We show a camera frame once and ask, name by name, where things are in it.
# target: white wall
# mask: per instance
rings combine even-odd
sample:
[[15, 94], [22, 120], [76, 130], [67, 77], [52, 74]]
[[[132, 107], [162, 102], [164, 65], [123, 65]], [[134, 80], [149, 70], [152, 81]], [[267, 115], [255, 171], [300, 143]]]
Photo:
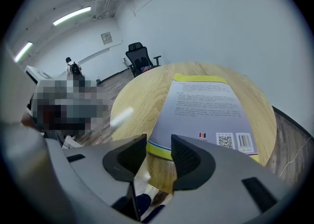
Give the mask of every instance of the white wall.
[[248, 75], [314, 134], [312, 35], [291, 0], [125, 0], [124, 47], [142, 42], [161, 64], [201, 61]]
[[[103, 44], [101, 34], [109, 32], [113, 42]], [[45, 71], [54, 78], [65, 77], [66, 57], [77, 63], [84, 62], [82, 72], [87, 79], [103, 80], [118, 73], [126, 66], [121, 62], [125, 57], [122, 35], [114, 19], [89, 22], [74, 28], [47, 44], [36, 56], [26, 62]], [[94, 55], [85, 62], [85, 58]]]

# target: qr code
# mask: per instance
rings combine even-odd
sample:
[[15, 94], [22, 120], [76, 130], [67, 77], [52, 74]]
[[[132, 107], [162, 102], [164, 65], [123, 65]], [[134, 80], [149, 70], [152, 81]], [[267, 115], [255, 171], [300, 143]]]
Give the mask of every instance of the qr code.
[[235, 148], [235, 142], [232, 133], [216, 133], [217, 145], [226, 148]]

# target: person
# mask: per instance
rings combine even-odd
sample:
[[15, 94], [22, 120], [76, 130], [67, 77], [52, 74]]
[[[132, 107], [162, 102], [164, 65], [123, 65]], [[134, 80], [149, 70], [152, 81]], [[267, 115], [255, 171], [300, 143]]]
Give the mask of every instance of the person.
[[66, 67], [66, 74], [67, 75], [82, 75], [82, 67], [78, 64], [78, 63], [73, 63], [70, 57], [67, 57], [65, 59], [65, 62], [67, 63], [67, 67]]
[[79, 88], [79, 92], [83, 92], [85, 88], [85, 77], [82, 74], [82, 67], [76, 62], [72, 62], [70, 57], [67, 57], [65, 62], [67, 63], [67, 77], [71, 77], [73, 79], [74, 86]]

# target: wooden tabletop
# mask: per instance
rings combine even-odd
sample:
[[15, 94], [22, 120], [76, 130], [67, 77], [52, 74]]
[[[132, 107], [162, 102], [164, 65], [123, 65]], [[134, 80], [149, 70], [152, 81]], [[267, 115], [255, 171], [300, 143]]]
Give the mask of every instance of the wooden tabletop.
[[[241, 102], [251, 124], [260, 163], [265, 165], [275, 146], [276, 118], [264, 93], [246, 76], [228, 68], [197, 62], [175, 63], [149, 70], [129, 82], [117, 96], [111, 111], [113, 140], [152, 134], [175, 73], [216, 75], [226, 79]], [[173, 161], [147, 153], [137, 176], [158, 189], [172, 193], [177, 179]]]

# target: wooden floor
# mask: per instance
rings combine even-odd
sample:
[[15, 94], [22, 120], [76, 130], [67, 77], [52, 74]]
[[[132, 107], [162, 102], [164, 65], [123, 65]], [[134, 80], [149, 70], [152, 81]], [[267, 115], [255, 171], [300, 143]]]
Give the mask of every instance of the wooden floor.
[[[112, 141], [110, 133], [110, 112], [115, 98], [123, 87], [133, 79], [130, 70], [119, 73], [105, 80], [100, 87], [108, 101], [108, 112], [103, 116], [103, 122], [77, 139], [83, 146], [97, 145]], [[266, 167], [285, 181], [289, 186], [297, 185], [303, 178], [314, 157], [314, 140], [309, 139], [300, 129], [288, 120], [275, 113], [277, 120], [277, 139], [273, 154]], [[146, 187], [141, 181], [136, 182], [136, 194]]]

